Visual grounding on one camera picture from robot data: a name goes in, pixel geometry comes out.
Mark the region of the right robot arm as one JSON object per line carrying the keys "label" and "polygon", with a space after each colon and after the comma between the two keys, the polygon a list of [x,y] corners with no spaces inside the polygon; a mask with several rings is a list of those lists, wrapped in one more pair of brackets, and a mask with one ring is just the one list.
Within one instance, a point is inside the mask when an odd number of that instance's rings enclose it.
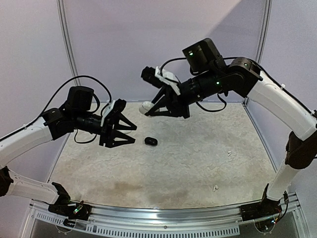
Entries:
{"label": "right robot arm", "polygon": [[158,88],[150,102],[144,102],[140,112],[148,117],[188,118],[189,106],[199,104],[212,95],[235,92],[247,101],[246,110],[261,141],[265,141],[266,123],[283,125],[290,130],[284,159],[274,165],[275,176],[265,186],[260,201],[240,206],[243,221],[271,218],[276,224],[286,214],[282,204],[288,203],[287,189],[299,171],[317,157],[317,113],[273,79],[256,61],[245,57],[230,57],[229,64],[210,38],[205,38],[183,50],[190,66],[191,78],[180,82],[164,66],[145,67],[141,78]]}

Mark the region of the small white charging case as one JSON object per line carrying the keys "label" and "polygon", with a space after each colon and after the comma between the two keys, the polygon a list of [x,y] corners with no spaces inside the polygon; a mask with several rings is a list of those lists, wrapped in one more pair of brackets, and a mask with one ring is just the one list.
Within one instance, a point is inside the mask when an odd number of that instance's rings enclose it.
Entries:
{"label": "small white charging case", "polygon": [[145,115],[153,107],[153,105],[154,104],[150,101],[144,101],[139,107],[139,112]]}

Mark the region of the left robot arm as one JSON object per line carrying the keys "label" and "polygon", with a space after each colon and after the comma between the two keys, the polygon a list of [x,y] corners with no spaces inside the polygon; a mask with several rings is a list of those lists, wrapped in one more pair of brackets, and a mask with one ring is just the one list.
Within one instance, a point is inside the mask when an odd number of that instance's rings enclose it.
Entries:
{"label": "left robot arm", "polygon": [[0,141],[0,194],[14,195],[48,204],[48,211],[70,220],[88,220],[92,207],[81,202],[71,202],[65,188],[56,182],[44,183],[24,177],[7,167],[7,164],[23,153],[50,141],[57,140],[74,130],[82,130],[99,136],[99,145],[114,148],[133,144],[135,139],[124,133],[137,126],[124,115],[126,101],[114,100],[101,116],[91,110],[94,90],[85,86],[69,89],[65,103],[40,114],[29,126]]}

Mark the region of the black oval charging case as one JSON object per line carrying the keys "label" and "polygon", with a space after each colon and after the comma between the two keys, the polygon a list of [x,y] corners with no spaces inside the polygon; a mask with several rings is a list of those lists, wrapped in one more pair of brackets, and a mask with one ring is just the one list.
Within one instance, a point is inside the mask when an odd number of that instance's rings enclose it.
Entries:
{"label": "black oval charging case", "polygon": [[152,138],[152,137],[146,137],[144,139],[144,143],[146,145],[149,145],[149,146],[157,146],[158,145],[158,140],[155,139],[155,138]]}

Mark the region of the white oval charging case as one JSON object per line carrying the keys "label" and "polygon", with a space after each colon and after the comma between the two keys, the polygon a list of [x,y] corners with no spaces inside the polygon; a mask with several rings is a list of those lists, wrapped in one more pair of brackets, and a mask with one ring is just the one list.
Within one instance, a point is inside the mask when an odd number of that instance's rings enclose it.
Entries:
{"label": "white oval charging case", "polygon": [[129,133],[132,132],[132,130],[121,130],[121,132],[124,133],[124,134],[129,134]]}

